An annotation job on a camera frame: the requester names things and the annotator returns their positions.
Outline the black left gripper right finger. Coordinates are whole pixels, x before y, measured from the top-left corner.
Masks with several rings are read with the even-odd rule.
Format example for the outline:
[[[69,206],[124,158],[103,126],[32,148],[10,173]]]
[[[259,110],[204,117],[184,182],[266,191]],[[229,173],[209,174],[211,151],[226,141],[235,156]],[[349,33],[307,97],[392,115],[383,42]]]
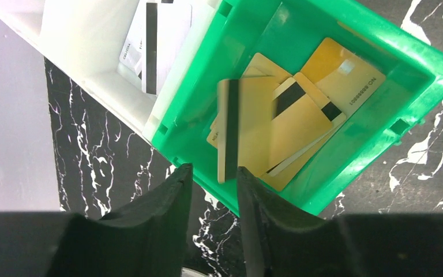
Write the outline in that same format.
[[[344,214],[325,220],[239,167],[247,276],[443,276],[443,214]]]

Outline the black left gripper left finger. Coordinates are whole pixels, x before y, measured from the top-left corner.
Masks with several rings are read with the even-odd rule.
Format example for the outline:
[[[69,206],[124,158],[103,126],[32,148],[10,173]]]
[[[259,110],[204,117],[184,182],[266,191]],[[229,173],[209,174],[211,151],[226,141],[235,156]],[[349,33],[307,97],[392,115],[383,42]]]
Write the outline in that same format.
[[[193,166],[98,220],[0,212],[0,276],[180,276]]]

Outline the gold credit card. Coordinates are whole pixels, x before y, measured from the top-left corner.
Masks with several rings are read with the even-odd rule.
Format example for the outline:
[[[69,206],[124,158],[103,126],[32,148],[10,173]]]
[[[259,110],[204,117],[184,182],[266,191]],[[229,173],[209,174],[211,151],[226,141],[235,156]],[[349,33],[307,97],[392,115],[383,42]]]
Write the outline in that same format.
[[[312,83],[290,77],[275,91],[269,170],[329,131],[331,120],[321,105],[329,99]]]

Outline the gold card with stripe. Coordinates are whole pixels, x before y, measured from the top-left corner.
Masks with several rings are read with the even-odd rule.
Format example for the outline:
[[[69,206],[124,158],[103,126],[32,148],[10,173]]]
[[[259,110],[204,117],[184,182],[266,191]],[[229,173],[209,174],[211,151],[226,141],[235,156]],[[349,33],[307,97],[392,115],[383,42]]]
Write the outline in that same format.
[[[276,77],[225,79],[217,85],[217,180],[234,179],[239,166],[256,177],[269,169]]]

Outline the white printed card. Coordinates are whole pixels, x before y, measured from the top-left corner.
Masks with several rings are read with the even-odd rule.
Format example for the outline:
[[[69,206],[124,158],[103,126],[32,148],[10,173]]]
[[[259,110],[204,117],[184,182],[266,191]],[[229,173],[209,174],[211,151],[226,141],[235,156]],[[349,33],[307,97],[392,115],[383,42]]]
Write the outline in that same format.
[[[141,23],[132,23],[127,33],[119,61],[142,79],[142,31]]]

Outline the white credit card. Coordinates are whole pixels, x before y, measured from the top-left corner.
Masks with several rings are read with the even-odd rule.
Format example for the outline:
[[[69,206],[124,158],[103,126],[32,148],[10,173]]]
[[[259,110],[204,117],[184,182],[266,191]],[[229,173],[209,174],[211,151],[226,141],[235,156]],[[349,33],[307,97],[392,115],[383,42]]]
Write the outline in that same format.
[[[142,90],[158,95],[192,25],[186,1],[146,2],[142,38]]]

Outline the gold card number side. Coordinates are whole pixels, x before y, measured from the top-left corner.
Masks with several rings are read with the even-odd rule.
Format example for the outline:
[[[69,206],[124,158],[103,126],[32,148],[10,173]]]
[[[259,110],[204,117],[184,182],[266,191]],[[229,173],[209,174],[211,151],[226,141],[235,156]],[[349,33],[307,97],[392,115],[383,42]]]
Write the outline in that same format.
[[[321,42],[300,72],[348,117],[386,80],[377,68],[331,38]]]

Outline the gold card under stack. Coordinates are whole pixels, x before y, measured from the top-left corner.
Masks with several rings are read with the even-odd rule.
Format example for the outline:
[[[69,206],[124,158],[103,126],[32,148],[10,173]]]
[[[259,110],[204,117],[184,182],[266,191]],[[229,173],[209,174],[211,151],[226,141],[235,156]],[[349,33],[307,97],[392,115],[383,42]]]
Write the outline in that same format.
[[[306,84],[311,83],[303,74],[290,74],[267,57],[260,53],[256,53],[246,68],[241,78],[245,77],[264,77],[272,76],[276,77],[279,86],[286,81],[286,79],[293,77],[298,83]],[[331,131],[339,124],[346,120],[346,115],[336,107],[330,100],[328,104],[321,105],[322,112],[331,120],[332,127],[329,131],[325,132],[322,136],[311,142],[306,147],[302,148],[292,156],[282,161],[273,170],[267,170],[258,178],[261,178],[267,185],[273,187],[277,191],[283,190],[286,185],[293,179],[297,172],[306,164],[306,162],[316,153],[321,147],[321,144],[326,138],[329,137]],[[217,148],[217,116],[212,124],[211,132],[207,138],[208,143]]]

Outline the white bin middle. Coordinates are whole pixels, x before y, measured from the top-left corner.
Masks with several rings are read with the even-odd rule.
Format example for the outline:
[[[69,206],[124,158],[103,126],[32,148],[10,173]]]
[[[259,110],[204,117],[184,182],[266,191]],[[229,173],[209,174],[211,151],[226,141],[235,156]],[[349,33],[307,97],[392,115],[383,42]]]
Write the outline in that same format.
[[[0,1],[0,20],[144,140],[152,141],[220,3],[186,1],[193,7],[189,33],[160,93],[150,95],[142,90],[142,79],[119,61],[132,23],[142,24],[143,38],[146,2],[150,1]]]

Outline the green plastic bin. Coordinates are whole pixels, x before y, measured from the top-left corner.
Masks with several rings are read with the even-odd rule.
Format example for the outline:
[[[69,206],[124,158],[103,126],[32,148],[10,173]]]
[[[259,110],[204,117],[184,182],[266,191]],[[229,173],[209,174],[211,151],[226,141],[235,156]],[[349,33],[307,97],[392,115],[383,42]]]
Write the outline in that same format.
[[[239,77],[255,53],[296,73],[325,39],[369,61],[386,79],[310,159],[281,196],[312,214],[443,100],[443,1],[223,1],[152,136],[171,163],[233,213],[235,183],[218,184],[208,144],[216,84]]]

